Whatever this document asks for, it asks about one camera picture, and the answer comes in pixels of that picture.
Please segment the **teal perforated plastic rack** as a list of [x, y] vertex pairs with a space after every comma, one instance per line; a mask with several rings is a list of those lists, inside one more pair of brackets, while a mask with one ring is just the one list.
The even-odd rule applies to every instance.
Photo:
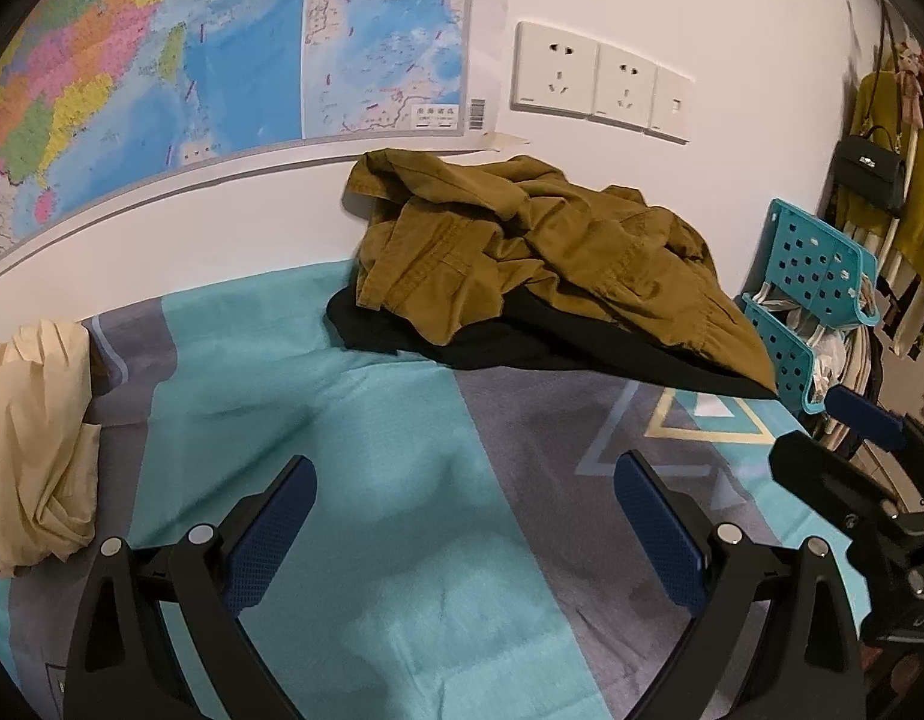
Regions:
[[743, 313], [775, 366], [778, 397], [794, 415], [825, 410], [818, 347], [880, 320], [875, 257], [836, 227], [796, 205], [770, 203], [760, 289], [742, 298]]

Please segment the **black garment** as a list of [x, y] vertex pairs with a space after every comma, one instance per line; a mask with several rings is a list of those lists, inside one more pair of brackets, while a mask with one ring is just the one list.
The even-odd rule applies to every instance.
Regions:
[[346, 348], [381, 355], [416, 353], [457, 371], [589, 371], [729, 397], [775, 394], [693, 351], [668, 348], [610, 322], [560, 312], [524, 288], [509, 293], [498, 317], [460, 328], [444, 346], [425, 340], [408, 320], [389, 310], [359, 307], [351, 284], [330, 298], [327, 320]]

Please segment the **olive brown jacket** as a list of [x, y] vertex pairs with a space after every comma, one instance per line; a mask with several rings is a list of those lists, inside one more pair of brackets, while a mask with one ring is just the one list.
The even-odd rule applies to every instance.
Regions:
[[776, 390], [763, 341], [722, 291], [706, 241], [636, 188], [579, 187], [530, 156], [458, 166], [406, 149], [363, 154], [346, 188], [374, 203], [356, 305], [386, 310], [423, 340], [446, 346], [522, 293]]

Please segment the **cream crumpled cloth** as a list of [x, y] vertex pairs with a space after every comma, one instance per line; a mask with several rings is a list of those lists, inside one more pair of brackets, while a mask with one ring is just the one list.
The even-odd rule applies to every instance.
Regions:
[[41, 320], [0, 343], [0, 578], [94, 538], [101, 427], [91, 403], [91, 340]]

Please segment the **mustard yellow hanging garment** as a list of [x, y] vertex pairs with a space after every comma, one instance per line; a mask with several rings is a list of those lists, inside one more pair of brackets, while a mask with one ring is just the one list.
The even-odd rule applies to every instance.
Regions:
[[890, 244], [924, 283], [924, 54], [896, 44], [862, 78], [835, 154], [838, 220]]

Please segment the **colourful wall map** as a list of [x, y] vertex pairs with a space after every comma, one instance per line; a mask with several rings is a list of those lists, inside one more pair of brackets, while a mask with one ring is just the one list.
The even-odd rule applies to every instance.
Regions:
[[0, 57], [0, 259], [203, 161], [496, 119], [508, 0], [39, 0]]

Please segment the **white wall socket middle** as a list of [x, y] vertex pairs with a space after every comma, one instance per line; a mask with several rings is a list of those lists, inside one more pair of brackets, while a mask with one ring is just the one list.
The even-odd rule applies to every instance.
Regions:
[[657, 65], [612, 44], [599, 44], [592, 117], [644, 132], [651, 119]]

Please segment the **teal grey bed sheet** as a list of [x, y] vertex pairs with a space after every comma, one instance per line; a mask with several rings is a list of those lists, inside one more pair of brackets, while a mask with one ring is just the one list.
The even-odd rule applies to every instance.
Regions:
[[[239, 614], [298, 718], [633, 718], [691, 614], [668, 600], [613, 491], [636, 450], [752, 541], [848, 541], [771, 475], [802, 433], [771, 398], [589, 371], [457, 371], [346, 348], [341, 263], [89, 317], [101, 427], [91, 543], [0, 578], [0, 718], [67, 718], [65, 668], [104, 539], [174, 544], [218, 525], [295, 455], [317, 496], [262, 601]], [[727, 715], [768, 606], [750, 608], [698, 718]], [[164, 621], [200, 718], [231, 718], [179, 608]]]

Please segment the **black handbag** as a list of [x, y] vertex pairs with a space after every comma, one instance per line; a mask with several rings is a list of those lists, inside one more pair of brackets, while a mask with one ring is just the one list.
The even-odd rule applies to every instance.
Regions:
[[849, 135], [836, 145], [835, 181], [892, 218], [900, 218], [906, 172], [905, 158], [898, 148], [900, 138], [890, 138], [890, 148], [885, 148], [875, 141], [877, 132], [889, 135], [882, 125], [871, 125], [862, 135]]

